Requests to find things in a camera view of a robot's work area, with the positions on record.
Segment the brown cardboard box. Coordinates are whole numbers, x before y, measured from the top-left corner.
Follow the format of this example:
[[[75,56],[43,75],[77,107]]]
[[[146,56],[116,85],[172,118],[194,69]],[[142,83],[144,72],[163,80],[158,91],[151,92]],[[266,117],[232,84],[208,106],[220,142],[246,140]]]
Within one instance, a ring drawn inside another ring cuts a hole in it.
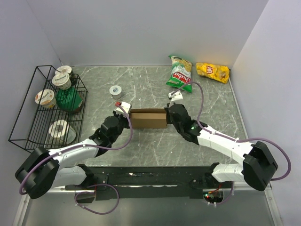
[[[163,108],[132,109],[130,121],[134,129],[167,128],[166,111]]]

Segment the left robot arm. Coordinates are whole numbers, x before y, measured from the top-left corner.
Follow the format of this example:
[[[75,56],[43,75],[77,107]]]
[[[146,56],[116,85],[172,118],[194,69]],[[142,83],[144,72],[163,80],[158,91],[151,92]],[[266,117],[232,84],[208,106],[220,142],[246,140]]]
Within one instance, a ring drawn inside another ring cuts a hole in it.
[[[15,173],[20,183],[19,193],[37,199],[51,188],[76,185],[88,189],[93,184],[94,175],[85,165],[74,163],[99,157],[109,150],[124,129],[133,134],[127,112],[113,112],[92,136],[74,145],[57,149],[36,148]]]

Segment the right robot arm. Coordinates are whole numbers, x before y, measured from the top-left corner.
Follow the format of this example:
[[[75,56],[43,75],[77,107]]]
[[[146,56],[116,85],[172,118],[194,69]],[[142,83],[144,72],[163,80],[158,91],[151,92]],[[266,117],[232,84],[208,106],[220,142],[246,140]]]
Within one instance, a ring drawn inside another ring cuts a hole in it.
[[[167,105],[166,121],[188,142],[216,150],[235,161],[234,164],[214,163],[206,175],[206,184],[215,188],[222,182],[246,182],[257,191],[264,191],[278,165],[263,142],[240,142],[205,123],[193,120],[184,105]]]

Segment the small white yogurt cup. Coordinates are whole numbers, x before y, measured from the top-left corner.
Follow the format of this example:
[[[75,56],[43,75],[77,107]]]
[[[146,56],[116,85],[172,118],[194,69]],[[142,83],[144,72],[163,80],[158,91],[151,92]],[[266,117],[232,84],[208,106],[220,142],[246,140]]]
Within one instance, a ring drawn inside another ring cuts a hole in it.
[[[119,85],[111,86],[109,92],[113,99],[120,99],[122,96],[122,88]]]

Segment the green Chuba snack bag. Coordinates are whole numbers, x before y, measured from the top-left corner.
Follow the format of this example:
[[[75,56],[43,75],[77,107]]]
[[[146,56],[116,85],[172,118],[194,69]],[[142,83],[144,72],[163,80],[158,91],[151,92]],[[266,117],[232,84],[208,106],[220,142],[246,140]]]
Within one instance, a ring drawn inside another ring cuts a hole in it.
[[[180,88],[181,86],[186,84],[186,86],[183,87],[182,90],[192,93],[192,85],[188,84],[192,82],[192,63],[178,56],[170,55],[169,58],[172,61],[172,69],[170,78],[166,82],[166,85]]]

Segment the green bottle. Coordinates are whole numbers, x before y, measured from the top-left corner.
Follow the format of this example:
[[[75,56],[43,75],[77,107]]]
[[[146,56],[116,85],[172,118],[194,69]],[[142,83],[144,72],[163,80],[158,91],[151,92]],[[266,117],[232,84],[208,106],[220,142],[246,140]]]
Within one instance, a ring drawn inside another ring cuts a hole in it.
[[[61,110],[69,113],[77,113],[82,108],[83,99],[74,87],[70,87],[69,89],[58,91],[56,102]]]

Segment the white tape roll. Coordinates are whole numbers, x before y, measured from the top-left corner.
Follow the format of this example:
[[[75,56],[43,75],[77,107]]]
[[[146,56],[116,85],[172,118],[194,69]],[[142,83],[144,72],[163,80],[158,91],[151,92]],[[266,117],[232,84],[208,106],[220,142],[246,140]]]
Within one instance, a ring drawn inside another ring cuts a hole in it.
[[[66,120],[57,120],[49,128],[52,144],[70,144],[76,138],[76,131]]]

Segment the yellow Lays chips bag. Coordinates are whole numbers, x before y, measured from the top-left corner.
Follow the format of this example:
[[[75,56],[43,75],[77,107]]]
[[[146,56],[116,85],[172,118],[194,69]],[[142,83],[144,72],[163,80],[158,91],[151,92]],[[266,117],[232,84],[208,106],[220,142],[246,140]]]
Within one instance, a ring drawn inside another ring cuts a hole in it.
[[[203,77],[226,84],[230,77],[230,70],[227,66],[208,63],[196,63],[197,74]]]

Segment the Chobani yogurt cup middle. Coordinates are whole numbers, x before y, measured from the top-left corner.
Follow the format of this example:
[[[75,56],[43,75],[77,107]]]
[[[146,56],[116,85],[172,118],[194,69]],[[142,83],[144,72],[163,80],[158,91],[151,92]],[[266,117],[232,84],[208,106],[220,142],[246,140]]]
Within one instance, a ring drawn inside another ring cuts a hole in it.
[[[59,89],[66,90],[71,87],[71,80],[68,73],[59,73],[52,79],[52,83]]]

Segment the chobani yogurt cup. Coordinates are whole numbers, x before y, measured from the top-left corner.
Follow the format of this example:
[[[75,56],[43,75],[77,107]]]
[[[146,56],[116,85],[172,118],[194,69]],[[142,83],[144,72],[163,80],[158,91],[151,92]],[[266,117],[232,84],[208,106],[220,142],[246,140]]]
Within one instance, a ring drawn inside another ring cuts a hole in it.
[[[51,89],[44,89],[35,96],[35,103],[44,108],[53,108],[56,105],[55,93]]]
[[[66,90],[71,87],[71,80],[68,73],[59,73],[52,79],[52,83],[59,89]]]

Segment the Chobani yogurt cup front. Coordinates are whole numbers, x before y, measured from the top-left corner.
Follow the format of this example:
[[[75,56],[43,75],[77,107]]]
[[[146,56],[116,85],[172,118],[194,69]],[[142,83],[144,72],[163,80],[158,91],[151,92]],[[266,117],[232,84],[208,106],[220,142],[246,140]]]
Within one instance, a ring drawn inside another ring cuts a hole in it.
[[[35,103],[44,108],[53,108],[56,105],[55,93],[51,89],[44,89],[35,96]]]

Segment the yogurt cup rear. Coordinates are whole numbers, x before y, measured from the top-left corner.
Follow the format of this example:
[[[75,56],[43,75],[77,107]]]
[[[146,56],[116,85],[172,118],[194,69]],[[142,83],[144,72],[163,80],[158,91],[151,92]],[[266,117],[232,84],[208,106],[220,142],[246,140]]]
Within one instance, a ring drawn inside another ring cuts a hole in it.
[[[68,65],[60,66],[55,70],[55,74],[58,74],[58,73],[68,73],[68,74],[70,74],[70,73],[72,73],[72,68]]]

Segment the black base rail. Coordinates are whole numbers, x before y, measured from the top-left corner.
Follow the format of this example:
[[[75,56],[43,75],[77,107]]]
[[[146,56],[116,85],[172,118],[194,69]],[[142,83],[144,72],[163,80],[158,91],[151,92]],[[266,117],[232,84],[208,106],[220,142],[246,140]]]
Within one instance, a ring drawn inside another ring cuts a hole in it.
[[[259,163],[181,167],[88,167],[80,164],[58,172],[52,187],[96,190],[96,200],[108,200],[117,189],[120,198],[189,197],[202,199],[208,189],[228,189],[245,182],[264,191],[273,177],[273,166]]]

